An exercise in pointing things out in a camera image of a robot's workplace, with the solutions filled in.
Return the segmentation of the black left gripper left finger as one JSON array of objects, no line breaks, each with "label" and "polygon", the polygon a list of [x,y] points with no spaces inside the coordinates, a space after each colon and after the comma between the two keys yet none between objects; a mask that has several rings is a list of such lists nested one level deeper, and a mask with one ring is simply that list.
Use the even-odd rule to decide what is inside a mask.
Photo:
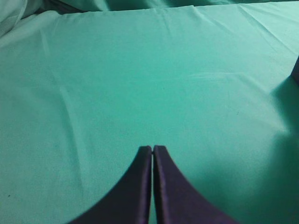
[{"label": "black left gripper left finger", "polygon": [[147,224],[151,202],[150,146],[139,147],[131,165],[113,188],[71,224]]}]

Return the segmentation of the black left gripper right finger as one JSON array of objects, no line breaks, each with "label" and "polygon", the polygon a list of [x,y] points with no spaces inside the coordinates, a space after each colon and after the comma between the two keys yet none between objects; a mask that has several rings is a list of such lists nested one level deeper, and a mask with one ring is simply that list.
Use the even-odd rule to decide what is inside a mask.
[{"label": "black left gripper right finger", "polygon": [[237,224],[206,200],[178,169],[165,146],[154,146],[153,190],[158,224]]}]

